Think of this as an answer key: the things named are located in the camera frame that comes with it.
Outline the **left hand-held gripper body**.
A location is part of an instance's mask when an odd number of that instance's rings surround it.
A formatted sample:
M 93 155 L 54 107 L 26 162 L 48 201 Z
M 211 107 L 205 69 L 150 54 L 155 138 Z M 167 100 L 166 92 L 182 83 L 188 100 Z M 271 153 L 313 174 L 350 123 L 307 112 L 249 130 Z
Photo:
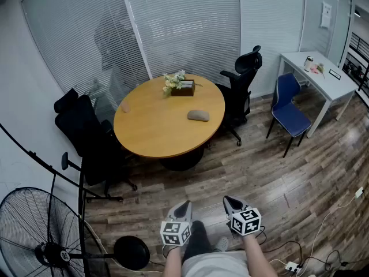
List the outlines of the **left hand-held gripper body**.
M 160 235 L 164 245 L 183 246 L 191 236 L 192 216 L 177 219 L 166 217 L 161 223 Z

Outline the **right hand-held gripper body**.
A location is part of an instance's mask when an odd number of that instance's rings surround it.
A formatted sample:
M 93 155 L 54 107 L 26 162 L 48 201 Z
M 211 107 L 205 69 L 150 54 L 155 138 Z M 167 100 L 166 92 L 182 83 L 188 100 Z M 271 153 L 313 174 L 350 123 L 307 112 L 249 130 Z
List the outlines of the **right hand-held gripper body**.
M 260 230 L 261 214 L 256 208 L 247 209 L 230 216 L 231 229 L 241 236 Z

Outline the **beige oblong pouch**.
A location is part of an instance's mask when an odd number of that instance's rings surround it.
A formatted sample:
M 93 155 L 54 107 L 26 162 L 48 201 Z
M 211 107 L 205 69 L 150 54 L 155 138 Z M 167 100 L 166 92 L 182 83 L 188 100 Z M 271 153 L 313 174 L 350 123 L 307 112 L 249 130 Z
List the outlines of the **beige oblong pouch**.
M 204 110 L 190 110 L 187 113 L 187 119 L 193 121 L 208 122 L 210 120 L 209 113 Z

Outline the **person's left forearm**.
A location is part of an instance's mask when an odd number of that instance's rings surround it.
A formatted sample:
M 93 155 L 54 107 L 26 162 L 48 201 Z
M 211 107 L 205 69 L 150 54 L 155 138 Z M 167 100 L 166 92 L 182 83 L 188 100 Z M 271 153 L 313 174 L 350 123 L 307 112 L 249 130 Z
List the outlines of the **person's left forearm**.
M 165 246 L 165 266 L 161 277 L 182 277 L 182 247 Z

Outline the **person's right forearm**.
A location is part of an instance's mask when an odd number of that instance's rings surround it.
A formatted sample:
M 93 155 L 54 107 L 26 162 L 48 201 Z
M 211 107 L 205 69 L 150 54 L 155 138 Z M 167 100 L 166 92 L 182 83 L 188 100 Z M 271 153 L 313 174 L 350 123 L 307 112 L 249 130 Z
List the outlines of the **person's right forearm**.
M 271 266 L 270 262 L 264 256 L 261 247 L 252 235 L 242 237 L 248 271 L 251 277 L 278 277 L 276 271 Z

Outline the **person's black trouser leg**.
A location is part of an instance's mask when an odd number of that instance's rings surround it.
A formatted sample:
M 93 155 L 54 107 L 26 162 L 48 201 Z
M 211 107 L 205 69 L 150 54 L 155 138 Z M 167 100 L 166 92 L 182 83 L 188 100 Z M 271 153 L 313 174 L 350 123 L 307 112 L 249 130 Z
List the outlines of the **person's black trouser leg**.
M 208 240 L 205 226 L 201 221 L 195 220 L 191 227 L 191 236 L 182 262 L 184 263 L 191 257 L 211 252 L 213 252 L 213 249 Z

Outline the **person's white shoe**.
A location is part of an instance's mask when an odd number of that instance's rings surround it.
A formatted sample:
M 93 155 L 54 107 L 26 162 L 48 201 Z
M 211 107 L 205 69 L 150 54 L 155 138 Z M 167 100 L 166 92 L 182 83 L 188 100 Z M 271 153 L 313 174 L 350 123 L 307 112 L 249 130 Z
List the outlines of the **person's white shoe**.
M 228 238 L 225 236 L 222 236 L 221 238 L 219 238 L 219 240 L 215 244 L 214 251 L 215 252 L 226 252 L 228 250 L 228 246 L 229 246 Z

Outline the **person's grey shirt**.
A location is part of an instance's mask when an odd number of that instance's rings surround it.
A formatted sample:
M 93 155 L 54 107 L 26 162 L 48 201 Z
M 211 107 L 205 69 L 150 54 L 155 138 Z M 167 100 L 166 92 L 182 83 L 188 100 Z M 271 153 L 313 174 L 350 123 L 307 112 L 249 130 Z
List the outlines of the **person's grey shirt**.
M 212 252 L 187 259 L 182 277 L 250 277 L 246 253 Z

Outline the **white power strip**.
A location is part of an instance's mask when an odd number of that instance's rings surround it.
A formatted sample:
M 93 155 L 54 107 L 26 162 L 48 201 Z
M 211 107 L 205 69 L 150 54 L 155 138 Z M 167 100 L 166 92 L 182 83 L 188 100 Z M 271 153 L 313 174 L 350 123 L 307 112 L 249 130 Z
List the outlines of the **white power strip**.
M 302 266 L 300 264 L 298 264 L 298 263 L 294 263 L 294 262 L 289 261 L 289 262 L 286 263 L 285 269 L 287 271 L 290 271 L 290 272 L 293 272 L 295 274 L 298 274 L 301 271 Z

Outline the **round wooden table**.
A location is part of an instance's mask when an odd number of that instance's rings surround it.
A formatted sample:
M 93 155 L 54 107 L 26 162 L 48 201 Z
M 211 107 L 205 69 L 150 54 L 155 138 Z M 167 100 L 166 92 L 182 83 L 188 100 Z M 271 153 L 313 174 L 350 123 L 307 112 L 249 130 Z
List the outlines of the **round wooden table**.
M 194 167 L 204 154 L 206 142 L 220 127 L 225 103 L 221 91 L 201 76 L 187 74 L 197 84 L 194 96 L 163 94 L 164 77 L 156 77 L 132 90 L 124 100 L 130 112 L 119 106 L 114 116 L 114 132 L 130 152 L 145 158 L 158 159 L 174 171 Z M 208 122 L 187 119 L 190 110 L 209 113 Z

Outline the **blue padded chair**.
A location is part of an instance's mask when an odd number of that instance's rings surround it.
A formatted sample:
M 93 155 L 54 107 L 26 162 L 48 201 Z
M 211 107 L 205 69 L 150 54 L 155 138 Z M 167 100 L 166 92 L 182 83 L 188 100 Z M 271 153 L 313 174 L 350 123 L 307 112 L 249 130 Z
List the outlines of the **blue padded chair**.
M 301 91 L 301 85 L 292 72 L 278 76 L 271 105 L 271 121 L 266 138 L 269 137 L 275 122 L 279 123 L 291 136 L 283 154 L 286 157 L 291 144 L 296 137 L 300 137 L 298 146 L 311 127 L 311 121 L 293 103 L 293 98 Z

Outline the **black office chair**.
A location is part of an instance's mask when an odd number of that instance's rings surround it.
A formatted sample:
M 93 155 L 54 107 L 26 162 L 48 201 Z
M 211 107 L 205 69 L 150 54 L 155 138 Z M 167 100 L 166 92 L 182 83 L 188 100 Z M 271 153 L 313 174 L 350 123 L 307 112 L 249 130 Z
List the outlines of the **black office chair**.
M 262 66 L 260 49 L 261 46 L 256 45 L 251 52 L 241 55 L 235 62 L 235 73 L 226 70 L 220 72 L 222 76 L 229 78 L 229 87 L 221 84 L 216 85 L 221 91 L 225 103 L 225 113 L 221 125 L 236 137 L 237 146 L 242 145 L 242 139 L 236 133 L 234 125 L 238 126 L 240 123 L 247 122 L 246 115 L 250 113 L 251 92 L 249 86 Z
M 137 186 L 127 177 L 126 163 L 132 158 L 122 149 L 108 120 L 99 121 L 88 95 L 70 89 L 54 103 L 55 124 L 82 157 L 76 167 L 89 186 L 105 183 L 104 195 L 117 181 L 125 181 L 134 191 Z

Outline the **dark brown wooden tissue box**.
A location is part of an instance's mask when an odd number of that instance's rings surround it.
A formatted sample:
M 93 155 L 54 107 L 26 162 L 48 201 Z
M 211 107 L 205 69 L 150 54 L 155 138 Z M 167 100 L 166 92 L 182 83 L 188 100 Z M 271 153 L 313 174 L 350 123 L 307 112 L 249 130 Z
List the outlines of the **dark brown wooden tissue box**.
M 180 88 L 171 89 L 171 96 L 194 96 L 195 82 L 194 80 L 184 80 L 181 82 Z

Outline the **black floor fan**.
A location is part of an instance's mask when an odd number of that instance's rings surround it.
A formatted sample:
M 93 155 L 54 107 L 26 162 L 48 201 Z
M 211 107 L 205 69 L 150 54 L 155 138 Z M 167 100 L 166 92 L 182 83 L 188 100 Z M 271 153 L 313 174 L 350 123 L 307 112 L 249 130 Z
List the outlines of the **black floor fan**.
M 83 216 L 53 194 L 27 187 L 0 203 L 0 253 L 14 277 L 109 277 L 108 259 L 132 271 L 150 259 L 134 236 L 105 252 Z

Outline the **pale artificial flower bunch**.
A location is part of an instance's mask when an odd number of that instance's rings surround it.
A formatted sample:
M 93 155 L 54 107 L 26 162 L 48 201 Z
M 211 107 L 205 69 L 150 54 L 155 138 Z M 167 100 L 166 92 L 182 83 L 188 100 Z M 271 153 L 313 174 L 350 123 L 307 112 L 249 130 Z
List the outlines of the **pale artificial flower bunch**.
M 182 85 L 181 82 L 184 80 L 188 80 L 185 76 L 184 70 L 179 70 L 175 74 L 163 74 L 163 77 L 165 80 L 165 86 L 163 87 L 163 94 L 165 97 L 171 96 L 171 89 L 175 87 L 180 88 L 180 86 Z M 202 85 L 195 82 L 195 87 L 196 86 L 201 87 Z

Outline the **white rectangular desk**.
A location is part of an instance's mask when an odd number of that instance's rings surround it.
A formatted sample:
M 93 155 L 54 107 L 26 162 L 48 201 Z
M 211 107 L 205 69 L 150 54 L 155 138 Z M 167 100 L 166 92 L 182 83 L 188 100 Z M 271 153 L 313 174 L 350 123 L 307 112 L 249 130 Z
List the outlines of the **white rectangular desk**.
M 325 78 L 321 74 L 314 74 L 312 72 L 307 72 L 304 70 L 304 62 L 307 56 L 312 56 L 314 58 L 314 63 L 322 63 L 324 65 Z M 310 138 L 318 125 L 321 123 L 323 117 L 325 116 L 331 103 L 344 99 L 345 103 L 336 116 L 336 120 L 339 120 L 343 115 L 345 109 L 347 108 L 352 96 L 358 88 L 355 84 L 341 69 L 339 69 L 334 63 L 328 60 L 318 51 L 305 51 L 305 52 L 294 52 L 294 53 L 281 53 L 280 54 L 280 66 L 278 70 L 278 75 L 283 74 L 285 64 L 288 64 L 296 72 L 298 72 L 307 82 L 313 85 L 313 87 L 326 99 L 319 115 L 315 119 L 314 123 L 310 127 L 306 136 Z M 341 75 L 341 80 L 336 79 L 329 73 L 332 69 Z

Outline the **pink flower bunch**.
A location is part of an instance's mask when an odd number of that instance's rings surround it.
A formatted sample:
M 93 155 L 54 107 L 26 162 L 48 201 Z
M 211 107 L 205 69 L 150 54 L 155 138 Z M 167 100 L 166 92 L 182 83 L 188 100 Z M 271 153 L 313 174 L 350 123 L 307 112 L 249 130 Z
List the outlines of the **pink flower bunch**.
M 314 73 L 314 74 L 321 74 L 323 76 L 323 78 L 325 78 L 325 75 L 324 75 L 324 65 L 319 63 L 319 64 L 313 64 L 312 67 L 311 67 L 311 72 Z

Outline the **black metal railing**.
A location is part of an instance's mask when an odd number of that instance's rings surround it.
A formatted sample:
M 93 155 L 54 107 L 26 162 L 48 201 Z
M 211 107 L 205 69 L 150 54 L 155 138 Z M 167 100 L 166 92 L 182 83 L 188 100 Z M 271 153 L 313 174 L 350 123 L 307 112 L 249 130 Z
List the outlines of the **black metal railing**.
M 358 85 L 356 94 L 369 109 L 369 44 L 352 33 L 343 71 Z

